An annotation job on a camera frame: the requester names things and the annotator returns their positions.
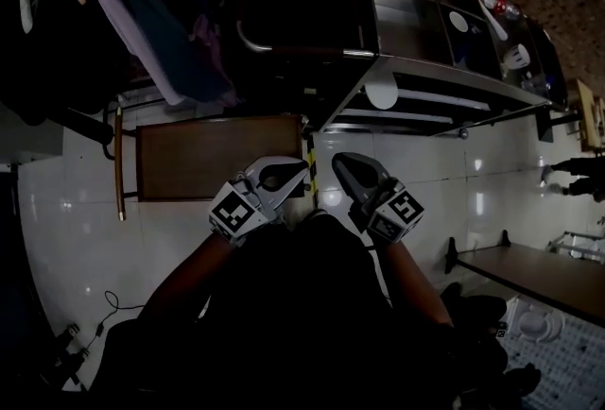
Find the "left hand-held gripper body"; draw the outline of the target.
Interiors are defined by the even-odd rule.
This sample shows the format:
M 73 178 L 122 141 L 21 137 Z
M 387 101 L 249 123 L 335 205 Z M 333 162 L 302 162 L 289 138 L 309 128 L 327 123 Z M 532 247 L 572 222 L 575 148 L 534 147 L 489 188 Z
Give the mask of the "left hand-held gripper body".
M 281 223 L 284 211 L 269 191 L 279 184 L 277 167 L 277 164 L 263 166 L 268 171 L 264 176 L 256 167 L 248 172 L 239 171 L 229 179 L 211 202 L 209 221 L 213 231 L 230 244 L 241 246 L 252 232 Z

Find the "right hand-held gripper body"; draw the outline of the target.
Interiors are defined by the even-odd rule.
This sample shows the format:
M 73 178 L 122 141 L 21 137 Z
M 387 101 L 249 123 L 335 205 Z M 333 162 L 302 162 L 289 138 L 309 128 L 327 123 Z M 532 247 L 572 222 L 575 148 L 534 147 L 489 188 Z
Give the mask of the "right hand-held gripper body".
M 399 242 L 424 216 L 424 206 L 398 179 L 387 179 L 349 211 L 355 227 L 371 239 Z

